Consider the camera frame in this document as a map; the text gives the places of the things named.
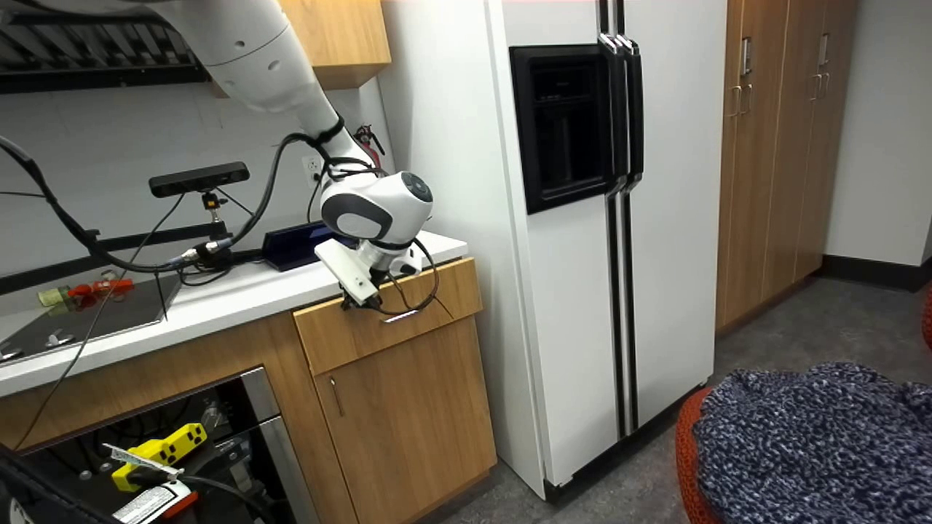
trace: wire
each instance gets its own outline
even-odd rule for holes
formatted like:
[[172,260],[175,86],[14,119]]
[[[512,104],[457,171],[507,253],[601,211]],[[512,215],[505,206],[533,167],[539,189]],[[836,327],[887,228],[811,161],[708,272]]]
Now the wire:
[[231,267],[221,267],[221,272],[208,275],[208,279],[189,279],[189,276],[195,276],[195,275],[177,272],[177,283],[188,285],[188,289],[201,289],[201,285],[218,283],[218,279],[228,276],[228,275],[231,275]]
[[228,484],[218,484],[218,481],[201,479],[201,474],[182,474],[182,481],[228,493],[237,502],[243,502],[249,511],[255,511],[262,521],[274,524],[274,516],[262,505],[256,505],[255,499],[243,495],[237,486],[228,486]]
[[[182,201],[188,198],[188,193],[182,193],[177,198],[175,198],[175,205],[170,206],[170,212],[147,233],[147,240],[137,244],[137,251],[131,253],[131,262],[143,253],[143,247],[148,244],[148,240],[175,215],[175,211],[182,206]],[[44,417],[44,410],[51,409],[51,403],[54,403],[54,396],[60,393],[60,387],[65,385],[65,378],[77,369],[77,365],[83,362],[83,356],[84,356],[84,349],[87,349],[87,343],[92,343],[92,337],[94,337],[94,329],[96,329],[96,323],[102,321],[102,311],[112,305],[112,298],[113,295],[105,295],[102,298],[102,302],[96,305],[96,311],[94,311],[94,318],[92,318],[92,323],[87,323],[87,329],[84,329],[84,334],[83,334],[83,343],[78,343],[78,349],[77,349],[77,356],[71,358],[71,365],[65,368],[65,372],[60,377],[60,381],[44,393],[44,398],[38,403],[38,409],[36,409],[36,413],[33,413],[33,419],[29,419],[29,426],[27,426],[27,432],[25,432],[25,438],[17,441],[17,451],[25,449],[25,442],[33,438],[33,432],[36,432],[36,426],[38,426],[38,419]]]
[[0,193],[0,195],[11,195],[11,198],[38,198],[38,201],[44,201],[44,195],[42,195],[42,193]]
[[438,301],[438,292],[441,292],[438,262],[435,262],[432,251],[429,251],[421,240],[413,240],[413,244],[418,244],[421,253],[425,253],[425,260],[432,262],[435,289],[429,292],[425,301],[421,301],[418,305],[408,305],[408,295],[397,285],[397,276],[394,276],[394,289],[403,295],[405,308],[390,311],[390,308],[373,305],[373,311],[380,311],[380,314],[386,314],[386,318],[397,318],[397,314],[408,314],[408,311],[422,311],[425,305],[432,305],[432,302]]
[[55,193],[51,189],[42,167],[25,154],[14,144],[0,138],[0,150],[33,179],[33,185],[42,189],[42,195],[48,198],[48,205],[54,206],[54,212],[60,215],[60,221],[100,260],[124,267],[124,272],[137,272],[137,275],[161,275],[170,272],[172,262],[164,266],[137,266],[137,262],[127,262],[112,257],[105,247],[100,247],[100,243],[60,205]]
[[322,185],[322,182],[323,182],[323,171],[317,171],[314,182],[317,182],[317,185],[314,185],[314,189],[313,189],[313,198],[310,198],[310,206],[306,206],[306,212],[303,212],[303,221],[313,221],[313,215],[314,215],[314,201],[317,201],[317,193],[322,193],[322,186],[323,186],[323,185]]
[[233,198],[231,193],[226,193],[221,186],[218,186],[215,193],[221,193],[226,198],[231,198],[243,212],[256,215],[255,211],[249,211],[243,201],[237,201],[237,198]]
[[268,206],[268,201],[271,201],[271,189],[274,189],[274,185],[278,185],[278,179],[281,179],[284,154],[285,154],[285,150],[288,150],[293,144],[313,144],[313,138],[306,138],[306,135],[288,135],[288,138],[284,138],[284,144],[278,145],[274,161],[271,161],[271,171],[268,171],[268,185],[266,185],[262,201],[259,201],[256,212],[255,212],[255,215],[243,225],[243,230],[233,237],[231,247],[239,244],[239,243],[259,225],[259,218],[266,215],[266,206]]

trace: cable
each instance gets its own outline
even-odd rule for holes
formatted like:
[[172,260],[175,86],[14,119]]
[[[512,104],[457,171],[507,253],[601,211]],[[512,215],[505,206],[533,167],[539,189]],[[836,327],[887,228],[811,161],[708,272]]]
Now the cable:
[[390,308],[373,305],[373,311],[380,311],[380,314],[386,314],[386,318],[397,318],[397,314],[408,314],[408,311],[422,311],[425,305],[432,305],[432,302],[438,301],[438,289],[441,289],[438,262],[435,262],[432,251],[429,251],[421,240],[413,240],[413,244],[418,244],[421,253],[425,253],[425,260],[432,262],[435,289],[429,292],[425,301],[421,301],[421,302],[412,308],[405,292],[397,285],[397,292],[403,295],[405,308],[390,311]]
[[[243,230],[226,244],[228,251],[237,247],[256,225],[259,218],[266,215],[268,211],[268,201],[271,201],[271,193],[274,193],[274,185],[278,185],[278,174],[281,174],[281,164],[284,164],[284,152],[293,145],[293,144],[306,144],[313,145],[322,158],[323,158],[323,169],[322,174],[327,174],[329,182],[341,182],[341,179],[351,179],[351,174],[364,174],[364,171],[376,171],[376,167],[360,161],[360,158],[329,158],[323,152],[323,144],[327,141],[314,141],[310,135],[288,135],[284,138],[284,144],[278,145],[274,152],[274,164],[271,164],[271,174],[266,182],[266,193],[262,193],[262,201],[259,206],[252,212],[252,218],[243,225]],[[27,154],[20,152],[14,144],[3,141],[0,138],[0,150],[36,182],[36,186],[42,189],[42,195],[48,198],[48,205],[54,206],[54,212],[60,215],[60,221],[87,247],[92,257],[96,260],[105,260],[124,272],[137,272],[137,275],[164,275],[164,272],[175,272],[175,267],[183,267],[188,260],[172,260],[172,262],[164,262],[164,266],[137,266],[137,262],[127,262],[127,260],[118,260],[112,257],[105,247],[100,247],[100,243],[60,205],[55,193],[51,189],[42,167]]]
[[221,267],[215,275],[208,275],[208,279],[189,279],[192,275],[177,272],[177,283],[188,285],[188,289],[201,289],[201,285],[218,283],[228,275],[231,275],[231,267]]
[[[182,195],[175,198],[175,205],[170,206],[170,212],[147,233],[147,240],[143,240],[143,243],[137,244],[137,251],[131,253],[131,262],[143,253],[143,247],[148,244],[148,240],[175,215],[175,211],[182,206],[183,198],[188,198],[188,193],[182,193]],[[92,343],[92,337],[94,337],[94,329],[96,329],[96,323],[102,321],[102,311],[112,305],[112,298],[113,298],[113,295],[105,295],[102,302],[96,305],[94,318],[92,318],[92,323],[87,323],[87,329],[84,329],[84,334],[83,334],[83,343],[78,343],[77,356],[71,358],[71,365],[65,368],[65,372],[60,377],[60,381],[55,381],[55,385],[44,393],[44,398],[38,403],[38,409],[36,409],[36,413],[33,413],[25,438],[20,438],[17,447],[14,447],[14,451],[20,451],[25,442],[33,438],[33,432],[36,432],[38,419],[44,417],[44,410],[51,409],[54,396],[60,393],[60,387],[65,385],[65,378],[74,372],[74,368],[83,362],[83,356],[84,356],[84,349],[87,349],[87,343]]]
[[255,511],[262,521],[274,524],[274,516],[266,506],[259,506],[255,499],[243,495],[237,486],[228,486],[228,484],[218,484],[218,481],[201,479],[201,474],[182,474],[182,481],[228,493],[237,502],[243,502],[249,511]]
[[42,195],[48,198],[48,205],[54,206],[54,212],[60,215],[60,221],[100,260],[124,267],[124,272],[137,272],[137,275],[161,275],[170,272],[172,262],[164,266],[137,266],[137,262],[127,262],[112,257],[105,247],[96,244],[96,240],[60,205],[55,193],[51,189],[48,179],[42,174],[38,164],[25,154],[17,145],[11,145],[9,141],[0,138],[0,150],[36,182],[36,186],[42,189]]
[[256,215],[255,211],[249,211],[243,201],[237,201],[237,198],[233,198],[231,193],[226,193],[221,186],[218,186],[215,193],[221,193],[226,198],[231,198],[243,212]]
[[314,215],[314,201],[317,201],[317,193],[323,186],[322,179],[323,179],[323,171],[314,174],[317,185],[313,189],[310,206],[303,211],[303,221],[313,221],[313,215]]
[[38,201],[44,201],[44,195],[42,195],[42,193],[0,193],[0,195],[11,195],[11,198],[38,198]]

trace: wooden cabinet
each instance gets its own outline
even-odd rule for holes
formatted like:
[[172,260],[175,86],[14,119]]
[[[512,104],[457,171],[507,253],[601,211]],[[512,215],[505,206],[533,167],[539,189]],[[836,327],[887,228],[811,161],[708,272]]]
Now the wooden cabinet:
[[[386,289],[418,302],[435,276]],[[475,266],[441,272],[438,301],[413,318],[323,302],[298,314],[327,428],[360,521],[412,521],[477,484],[495,465],[477,358]]]
[[732,0],[719,302],[729,329],[823,266],[856,0]]
[[360,88],[390,64],[383,0],[281,0],[323,88]]
[[74,377],[51,403],[51,387],[7,396],[0,442],[62,442],[266,368],[317,518],[413,521],[495,465],[475,262],[383,289],[394,311],[429,295],[403,318],[329,301]]

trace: upper cabinet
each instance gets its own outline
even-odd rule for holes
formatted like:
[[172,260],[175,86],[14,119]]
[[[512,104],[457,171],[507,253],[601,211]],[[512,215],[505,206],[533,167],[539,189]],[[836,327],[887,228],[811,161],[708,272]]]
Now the upper cabinet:
[[[281,0],[281,7],[323,88],[360,88],[390,64],[380,0]],[[0,94],[205,78],[189,43],[159,14],[68,17],[14,4],[0,24]]]
[[284,0],[323,88],[360,88],[390,64],[383,0]]

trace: wooden door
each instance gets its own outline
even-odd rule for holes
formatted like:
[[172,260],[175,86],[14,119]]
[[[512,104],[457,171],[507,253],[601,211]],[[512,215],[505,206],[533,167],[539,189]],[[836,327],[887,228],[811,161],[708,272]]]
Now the wooden door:
[[823,179],[814,141],[818,119],[818,48],[828,0],[789,0],[783,27],[783,83],[770,233],[764,253],[764,298],[799,283],[799,237],[814,228],[814,186]]
[[729,4],[719,302],[725,329],[764,302],[786,0]]
[[836,193],[842,119],[849,99],[849,74],[853,52],[853,29],[860,0],[823,0],[823,32],[818,32],[818,104],[814,113],[811,164],[814,179],[801,186],[805,225],[799,228],[799,260],[796,279],[805,279],[823,267],[828,243],[830,205]]
[[360,521],[413,521],[495,465],[475,321],[314,378]]

